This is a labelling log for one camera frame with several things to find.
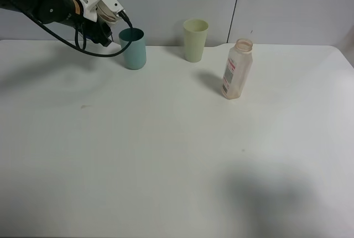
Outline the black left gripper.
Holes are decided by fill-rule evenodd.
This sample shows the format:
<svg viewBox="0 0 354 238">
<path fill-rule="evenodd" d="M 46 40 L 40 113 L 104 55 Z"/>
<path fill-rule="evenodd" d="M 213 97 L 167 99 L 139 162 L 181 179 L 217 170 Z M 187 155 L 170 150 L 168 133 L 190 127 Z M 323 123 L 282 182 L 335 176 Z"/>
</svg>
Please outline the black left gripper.
<svg viewBox="0 0 354 238">
<path fill-rule="evenodd" d="M 108 24 L 102 19 L 98 19 L 97 22 L 93 22 L 82 18 L 76 21 L 74 27 L 77 28 L 86 39 L 91 40 L 95 44 L 109 46 L 112 43 L 112 31 Z"/>
</svg>

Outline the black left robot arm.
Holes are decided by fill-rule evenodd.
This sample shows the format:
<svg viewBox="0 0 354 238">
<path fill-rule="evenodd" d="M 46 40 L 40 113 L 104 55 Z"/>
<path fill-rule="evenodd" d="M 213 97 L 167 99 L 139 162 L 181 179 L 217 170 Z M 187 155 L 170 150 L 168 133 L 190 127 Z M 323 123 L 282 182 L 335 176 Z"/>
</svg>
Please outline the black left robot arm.
<svg viewBox="0 0 354 238">
<path fill-rule="evenodd" d="M 24 11 L 41 24 L 60 23 L 75 29 L 75 45 L 79 47 L 79 35 L 82 35 L 86 48 L 87 40 L 102 46 L 109 46 L 111 29 L 102 20 L 92 21 L 84 17 L 85 0 L 1 0 L 1 8 Z"/>
</svg>

